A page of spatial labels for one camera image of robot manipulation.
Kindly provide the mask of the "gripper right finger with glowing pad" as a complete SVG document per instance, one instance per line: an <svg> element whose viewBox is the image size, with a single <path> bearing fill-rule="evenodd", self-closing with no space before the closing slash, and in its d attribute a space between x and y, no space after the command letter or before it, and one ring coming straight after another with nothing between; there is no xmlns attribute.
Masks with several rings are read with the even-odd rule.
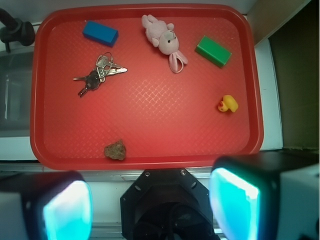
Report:
<svg viewBox="0 0 320 240"><path fill-rule="evenodd" d="M219 157L209 178L209 201L229 240L317 240L320 156L262 151Z"/></svg>

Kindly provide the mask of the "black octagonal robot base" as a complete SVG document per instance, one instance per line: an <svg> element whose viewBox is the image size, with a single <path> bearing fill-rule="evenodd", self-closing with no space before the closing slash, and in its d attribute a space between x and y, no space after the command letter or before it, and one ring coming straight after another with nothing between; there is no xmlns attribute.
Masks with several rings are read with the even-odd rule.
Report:
<svg viewBox="0 0 320 240"><path fill-rule="evenodd" d="M120 197L126 240L217 240L209 190L184 168L145 170Z"/></svg>

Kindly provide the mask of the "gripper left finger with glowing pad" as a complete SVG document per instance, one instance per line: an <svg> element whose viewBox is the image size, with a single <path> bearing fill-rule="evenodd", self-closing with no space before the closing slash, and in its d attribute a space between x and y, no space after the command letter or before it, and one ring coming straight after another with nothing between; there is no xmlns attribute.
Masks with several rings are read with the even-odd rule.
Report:
<svg viewBox="0 0 320 240"><path fill-rule="evenodd" d="M18 173L0 180L2 240L88 240L90 186L76 171Z"/></svg>

